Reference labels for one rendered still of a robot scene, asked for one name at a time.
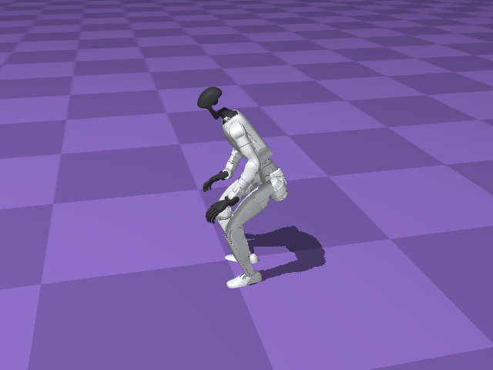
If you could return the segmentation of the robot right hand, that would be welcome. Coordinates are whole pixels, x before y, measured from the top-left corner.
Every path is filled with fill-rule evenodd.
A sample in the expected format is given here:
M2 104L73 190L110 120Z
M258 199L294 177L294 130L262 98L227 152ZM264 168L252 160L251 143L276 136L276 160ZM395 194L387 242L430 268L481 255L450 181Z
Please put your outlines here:
M212 186L212 183L218 181L218 180L225 180L224 178L228 177L229 176L229 173L227 171L220 171L219 174L211 177L208 181L206 181L203 185L203 192L206 192L208 191L208 187L210 188L211 190L211 186Z

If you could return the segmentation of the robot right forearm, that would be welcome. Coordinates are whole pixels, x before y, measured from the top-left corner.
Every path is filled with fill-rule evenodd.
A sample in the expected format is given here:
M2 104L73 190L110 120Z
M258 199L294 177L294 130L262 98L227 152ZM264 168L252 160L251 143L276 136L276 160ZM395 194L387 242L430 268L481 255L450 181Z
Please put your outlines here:
M239 161L243 158L243 155L236 149L233 148L233 151L231 153L231 157L229 158L224 171L227 171L229 173L229 176L224 178L224 179L230 179L233 177L233 172L237 168Z

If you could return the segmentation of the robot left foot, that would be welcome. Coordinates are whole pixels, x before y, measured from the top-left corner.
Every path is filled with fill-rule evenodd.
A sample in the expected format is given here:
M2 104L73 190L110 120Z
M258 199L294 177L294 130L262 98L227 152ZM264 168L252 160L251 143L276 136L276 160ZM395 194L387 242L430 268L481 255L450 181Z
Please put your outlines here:
M228 288L240 288L243 286L247 286L248 284L256 283L259 281L262 281L262 275L258 270L253 271L254 276L247 277L246 274L243 272L241 275L238 277L235 277L232 280L229 280L226 283L226 286ZM248 272L247 272L248 273ZM248 273L250 275L250 273Z

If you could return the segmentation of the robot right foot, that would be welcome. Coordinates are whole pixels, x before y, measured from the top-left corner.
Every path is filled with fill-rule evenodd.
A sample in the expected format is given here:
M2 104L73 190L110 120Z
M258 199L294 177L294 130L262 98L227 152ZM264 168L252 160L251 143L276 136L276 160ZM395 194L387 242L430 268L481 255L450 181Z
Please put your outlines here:
M227 255L227 256L225 256L225 258L227 260L230 260L230 261L237 261L235 259L235 257L233 256L233 254ZM250 262L251 262L251 264L258 263L259 262L259 259L258 259L258 257L255 254L250 254Z

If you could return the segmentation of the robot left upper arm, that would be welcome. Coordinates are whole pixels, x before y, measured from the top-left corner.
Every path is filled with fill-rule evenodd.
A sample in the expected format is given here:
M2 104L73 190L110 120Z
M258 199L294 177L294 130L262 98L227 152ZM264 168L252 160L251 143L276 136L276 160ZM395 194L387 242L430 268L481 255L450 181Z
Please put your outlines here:
M246 164L248 164L249 162L255 163L257 165L258 172L261 167L260 161L250 143L245 127L243 126L243 124L240 124L240 122L237 121L231 124L229 128L230 137L239 148L241 154L248 159L248 162Z

